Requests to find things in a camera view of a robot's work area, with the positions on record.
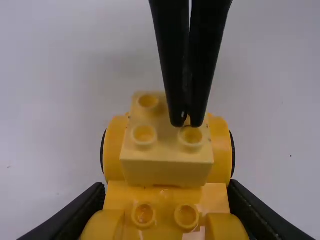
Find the yellow plastic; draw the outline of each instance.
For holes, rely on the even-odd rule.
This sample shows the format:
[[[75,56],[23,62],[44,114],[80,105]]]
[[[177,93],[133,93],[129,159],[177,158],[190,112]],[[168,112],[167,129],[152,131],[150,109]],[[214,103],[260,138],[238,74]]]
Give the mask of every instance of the yellow plastic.
[[[122,236],[113,238],[111,232],[120,228],[120,217],[111,219],[117,224],[109,227],[108,216],[123,212]],[[97,227],[94,219],[102,213],[106,216],[99,217],[103,223],[97,223]],[[100,232],[104,237],[109,232],[112,237],[104,240],[204,240],[209,213],[230,214],[225,184],[207,183],[203,187],[186,189],[172,186],[144,188],[128,186],[124,181],[109,181],[103,210],[89,221],[81,240],[95,240],[88,234],[91,232]]]
[[[200,128],[189,124],[171,126],[163,93],[133,96],[130,113],[115,116],[106,131],[107,194],[81,240],[249,239],[230,214],[227,123],[207,114]]]
[[[203,186],[214,164],[210,138],[206,124],[173,127],[164,93],[137,92],[120,153],[124,178],[131,186]]]
[[[208,183],[225,183],[229,185],[232,171],[232,146],[227,122],[219,116],[208,114],[208,125],[214,156]]]
[[[107,182],[125,180],[120,152],[127,124],[127,116],[115,116],[106,130],[103,143],[103,171]]]
[[[232,214],[213,213],[206,216],[205,240],[249,240],[241,221]]]

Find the toy wheel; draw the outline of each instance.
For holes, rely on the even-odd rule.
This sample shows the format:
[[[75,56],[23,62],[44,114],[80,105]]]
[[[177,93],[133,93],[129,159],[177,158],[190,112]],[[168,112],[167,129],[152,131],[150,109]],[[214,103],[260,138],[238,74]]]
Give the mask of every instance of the toy wheel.
[[[104,173],[104,145],[105,145],[104,143],[105,143],[106,132],[107,132],[107,129],[104,131],[102,141],[101,141],[101,147],[100,147],[100,164],[101,164],[101,169],[103,173]]]
[[[229,130],[229,133],[230,133],[231,148],[232,148],[232,169],[231,169],[231,178],[232,178],[235,172],[235,167],[236,167],[236,148],[235,148],[234,137],[232,136],[232,133],[230,130]]]

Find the black rubber tread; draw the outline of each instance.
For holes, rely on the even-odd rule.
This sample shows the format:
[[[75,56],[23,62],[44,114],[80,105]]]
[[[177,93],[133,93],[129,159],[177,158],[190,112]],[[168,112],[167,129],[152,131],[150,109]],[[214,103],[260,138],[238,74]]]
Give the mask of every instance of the black rubber tread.
[[[105,186],[97,182],[19,240],[78,240],[89,219],[103,209],[105,198]]]
[[[231,148],[232,148],[232,169],[231,169],[231,178],[232,178],[236,168],[236,148],[235,148],[234,137],[232,136],[232,133],[230,130],[229,130],[229,133],[230,133]]]
[[[241,220],[251,240],[313,240],[264,204],[238,181],[230,181],[227,193],[230,212]]]
[[[101,147],[100,147],[100,164],[101,164],[101,169],[102,172],[104,172],[104,143],[105,143],[105,137],[106,137],[107,129],[104,131],[102,141],[101,141]]]

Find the yellow lego brick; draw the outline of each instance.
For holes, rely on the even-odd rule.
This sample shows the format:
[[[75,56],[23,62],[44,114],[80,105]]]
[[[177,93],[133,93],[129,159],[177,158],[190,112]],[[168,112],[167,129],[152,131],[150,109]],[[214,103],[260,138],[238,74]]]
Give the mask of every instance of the yellow lego brick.
[[[127,183],[184,188],[205,185],[214,163],[208,119],[199,128],[187,125],[171,125],[164,93],[134,94],[120,153]]]
[[[227,187],[223,183],[183,189],[128,186],[124,181],[109,181],[103,210],[89,221],[81,240],[204,240],[206,215],[211,213],[230,214]],[[119,229],[121,235],[116,238],[114,232]],[[110,238],[93,238],[91,232]]]

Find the white background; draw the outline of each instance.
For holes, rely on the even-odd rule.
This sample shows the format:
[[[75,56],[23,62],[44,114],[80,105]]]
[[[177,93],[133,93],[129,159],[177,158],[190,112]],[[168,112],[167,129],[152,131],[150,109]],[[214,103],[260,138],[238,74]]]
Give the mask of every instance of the white background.
[[[320,239],[320,1],[235,0],[208,110],[234,178]],[[0,233],[20,237],[95,182],[102,134],[162,90],[148,0],[0,1]]]

